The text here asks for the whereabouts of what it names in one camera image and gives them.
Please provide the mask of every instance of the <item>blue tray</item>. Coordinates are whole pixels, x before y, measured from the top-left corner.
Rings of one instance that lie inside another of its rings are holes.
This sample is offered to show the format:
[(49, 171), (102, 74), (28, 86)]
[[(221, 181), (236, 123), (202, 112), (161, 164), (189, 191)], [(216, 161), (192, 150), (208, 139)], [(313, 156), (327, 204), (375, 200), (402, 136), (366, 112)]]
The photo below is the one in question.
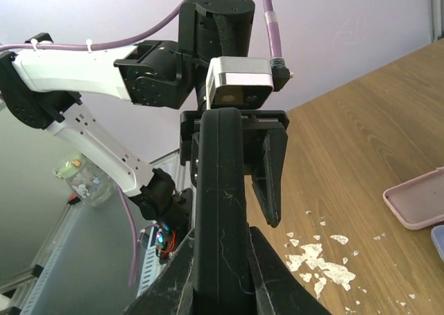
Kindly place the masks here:
[(444, 261), (444, 225), (432, 228), (432, 240), (441, 259)]

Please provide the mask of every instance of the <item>pink tray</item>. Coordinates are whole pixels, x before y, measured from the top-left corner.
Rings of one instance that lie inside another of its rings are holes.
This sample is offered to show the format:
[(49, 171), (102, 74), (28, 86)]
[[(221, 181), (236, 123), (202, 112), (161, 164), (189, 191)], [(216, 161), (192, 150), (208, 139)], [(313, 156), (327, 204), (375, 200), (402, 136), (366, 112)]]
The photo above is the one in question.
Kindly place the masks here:
[(384, 191), (390, 210), (410, 230), (444, 221), (444, 167)]

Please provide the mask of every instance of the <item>gray wall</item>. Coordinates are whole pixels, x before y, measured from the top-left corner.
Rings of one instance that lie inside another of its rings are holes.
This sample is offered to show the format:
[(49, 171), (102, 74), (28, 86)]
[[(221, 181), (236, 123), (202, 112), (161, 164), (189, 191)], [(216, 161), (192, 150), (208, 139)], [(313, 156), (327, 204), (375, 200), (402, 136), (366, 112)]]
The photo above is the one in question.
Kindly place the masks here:
[[(21, 42), (41, 31), (56, 42), (115, 40), (151, 27), (180, 1), (0, 0), (0, 11), (8, 13), (0, 16), (0, 41)], [(265, 108), (296, 107), (431, 41), (429, 0), (274, 1), (287, 65), (296, 77)], [(250, 55), (267, 57), (262, 3), (255, 2)], [(176, 35), (174, 20), (153, 38), (176, 40)], [(84, 100), (108, 130), (146, 160), (178, 147), (180, 112), (93, 94)], [(190, 96), (183, 109), (194, 106)], [(16, 269), (32, 257), (66, 199), (65, 185), (51, 170), (70, 149), (0, 112), (0, 249), (17, 254)], [(15, 238), (3, 239), (6, 231)]]

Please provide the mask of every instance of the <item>cable connector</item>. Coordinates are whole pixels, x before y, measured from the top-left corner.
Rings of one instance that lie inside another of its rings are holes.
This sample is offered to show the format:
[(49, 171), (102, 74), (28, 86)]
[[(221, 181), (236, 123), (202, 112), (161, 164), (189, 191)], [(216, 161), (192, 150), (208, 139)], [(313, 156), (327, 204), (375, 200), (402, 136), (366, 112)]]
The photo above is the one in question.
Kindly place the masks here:
[(284, 58), (274, 58), (270, 61), (271, 73), (273, 75), (274, 92), (279, 92), (286, 83), (293, 78), (293, 74), (285, 66)]

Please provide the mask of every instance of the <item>brown table surface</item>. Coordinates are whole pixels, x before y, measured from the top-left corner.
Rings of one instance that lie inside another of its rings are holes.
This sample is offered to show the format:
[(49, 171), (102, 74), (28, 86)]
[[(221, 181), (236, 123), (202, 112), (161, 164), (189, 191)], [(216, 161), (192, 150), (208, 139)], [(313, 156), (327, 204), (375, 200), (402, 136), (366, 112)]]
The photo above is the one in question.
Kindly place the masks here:
[[(385, 189), (444, 166), (444, 41), (310, 101), (289, 118), (282, 222), (267, 226), (247, 180), (250, 224), (283, 261), (303, 254), (300, 245), (316, 243), (327, 262), (349, 259), (345, 266), (356, 274), (351, 290), (327, 277), (319, 298), (333, 314), (444, 314), (444, 263), (431, 228), (407, 230), (382, 199)], [(289, 232), (299, 246), (284, 247)], [(302, 264), (293, 273), (315, 295), (318, 279), (304, 282), (301, 273), (323, 272)]]

